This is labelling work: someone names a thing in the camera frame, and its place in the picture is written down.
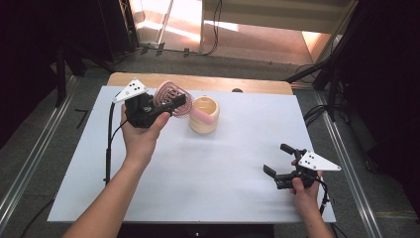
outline aluminum rail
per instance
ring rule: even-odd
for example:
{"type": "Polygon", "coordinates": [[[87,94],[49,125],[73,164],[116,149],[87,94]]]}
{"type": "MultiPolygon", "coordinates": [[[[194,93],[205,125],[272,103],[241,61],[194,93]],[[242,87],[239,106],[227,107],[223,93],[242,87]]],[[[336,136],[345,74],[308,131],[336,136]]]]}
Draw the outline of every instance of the aluminum rail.
{"type": "Polygon", "coordinates": [[[50,143],[50,140],[55,133],[59,122],[64,115],[69,102],[74,94],[74,88],[79,82],[79,78],[72,76],[67,83],[66,91],[67,97],[64,98],[64,101],[61,103],[61,106],[56,108],[46,124],[43,132],[38,138],[37,143],[32,149],[31,154],[26,159],[24,165],[19,171],[18,175],[15,178],[15,181],[12,183],[11,187],[7,191],[6,195],[1,200],[0,204],[0,236],[3,233],[6,225],[13,214],[19,200],[21,199],[28,183],[31,180],[32,175],[37,169],[40,160],[43,157],[44,151],[50,143]]]}

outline black cable on floor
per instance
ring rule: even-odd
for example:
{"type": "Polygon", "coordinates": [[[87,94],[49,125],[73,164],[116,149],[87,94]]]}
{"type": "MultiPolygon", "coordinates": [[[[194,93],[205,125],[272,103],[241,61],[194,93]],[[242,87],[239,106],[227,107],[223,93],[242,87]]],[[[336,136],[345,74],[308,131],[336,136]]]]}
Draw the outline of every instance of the black cable on floor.
{"type": "Polygon", "coordinates": [[[50,199],[49,202],[47,202],[47,204],[45,204],[43,206],[43,208],[40,209],[40,211],[38,211],[38,213],[32,218],[32,220],[28,223],[28,225],[25,227],[24,231],[22,232],[22,235],[20,236],[20,238],[23,238],[26,236],[26,234],[28,233],[29,228],[31,228],[32,224],[37,220],[37,218],[51,205],[53,204],[53,202],[55,201],[55,193],[52,195],[52,198],[50,199]]]}

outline ceramic cup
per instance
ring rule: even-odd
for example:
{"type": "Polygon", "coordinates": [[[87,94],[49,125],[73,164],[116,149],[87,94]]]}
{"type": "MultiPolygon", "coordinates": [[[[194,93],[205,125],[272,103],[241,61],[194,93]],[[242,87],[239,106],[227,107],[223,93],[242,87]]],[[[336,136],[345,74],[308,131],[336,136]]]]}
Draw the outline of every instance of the ceramic cup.
{"type": "Polygon", "coordinates": [[[189,126],[200,134],[208,134],[217,127],[220,108],[216,100],[209,96],[200,96],[192,102],[189,126]]]}

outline black cable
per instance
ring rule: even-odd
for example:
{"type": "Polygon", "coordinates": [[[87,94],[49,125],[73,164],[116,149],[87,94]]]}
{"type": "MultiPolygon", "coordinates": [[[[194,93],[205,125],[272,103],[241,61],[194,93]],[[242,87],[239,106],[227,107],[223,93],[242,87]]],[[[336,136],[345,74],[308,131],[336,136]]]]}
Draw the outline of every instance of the black cable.
{"type": "Polygon", "coordinates": [[[216,52],[217,50],[217,46],[219,44],[219,24],[220,24],[220,16],[222,13],[222,0],[219,1],[219,3],[216,6],[216,10],[214,11],[214,15],[213,15],[213,32],[214,32],[214,45],[213,48],[206,54],[203,54],[204,56],[209,56],[211,54],[213,54],[214,52],[216,52]],[[217,15],[217,10],[219,9],[219,16],[217,19],[217,26],[216,26],[216,15],[217,15]]]}
{"type": "Polygon", "coordinates": [[[32,224],[37,220],[37,218],[55,201],[55,193],[52,195],[51,199],[47,204],[45,204],[40,211],[32,218],[32,220],[28,223],[28,225],[25,227],[24,231],[22,232],[22,235],[20,238],[23,238],[28,233],[29,228],[31,228],[32,224]]]}
{"type": "Polygon", "coordinates": [[[344,237],[346,237],[346,238],[348,238],[348,236],[336,225],[336,224],[334,224],[334,223],[331,223],[331,227],[334,227],[334,228],[336,228],[337,230],[339,230],[340,231],[340,233],[344,236],[344,237]]]}
{"type": "Polygon", "coordinates": [[[130,55],[134,55],[137,53],[143,53],[145,50],[147,51],[159,51],[159,52],[171,52],[171,53],[182,53],[182,54],[189,54],[192,56],[210,56],[211,54],[213,54],[214,52],[216,52],[218,44],[219,44],[219,23],[220,23],[220,16],[222,13],[222,0],[219,0],[219,3],[217,4],[216,10],[214,12],[214,16],[213,16],[213,32],[214,32],[214,37],[215,37],[215,42],[213,45],[213,48],[208,52],[208,53],[196,53],[196,52],[186,52],[186,51],[179,51],[179,50],[169,50],[169,49],[154,49],[154,48],[139,48],[137,51],[133,51],[132,53],[129,54],[124,54],[121,57],[127,57],[130,55]]]}
{"type": "Polygon", "coordinates": [[[128,122],[128,120],[125,120],[121,125],[112,133],[112,118],[114,115],[114,107],[115,104],[111,103],[111,107],[109,109],[109,118],[108,118],[108,147],[106,149],[106,158],[105,158],[105,185],[108,184],[108,182],[111,180],[111,145],[112,141],[114,140],[115,134],[128,122]]]}

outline white table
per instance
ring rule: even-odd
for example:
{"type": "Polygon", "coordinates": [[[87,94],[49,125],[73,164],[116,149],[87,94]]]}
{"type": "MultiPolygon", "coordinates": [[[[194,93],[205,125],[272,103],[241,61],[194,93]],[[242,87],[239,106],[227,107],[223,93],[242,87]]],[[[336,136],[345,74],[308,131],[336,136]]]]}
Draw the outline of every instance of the white table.
{"type": "MultiPolygon", "coordinates": [[[[109,108],[122,88],[102,87],[48,221],[73,222],[103,189],[109,108]]],[[[294,170],[290,165],[293,157],[279,149],[281,143],[312,150],[296,97],[198,90],[190,93],[218,100],[218,128],[203,136],[189,128],[188,119],[170,118],[124,220],[300,222],[293,194],[276,189],[273,179],[263,172],[264,164],[279,174],[294,170]]],[[[114,129],[120,122],[120,105],[115,108],[114,129]]],[[[112,144],[111,176],[122,165],[124,156],[119,132],[112,144]]],[[[324,220],[336,221],[331,205],[324,211],[324,220]]]]}

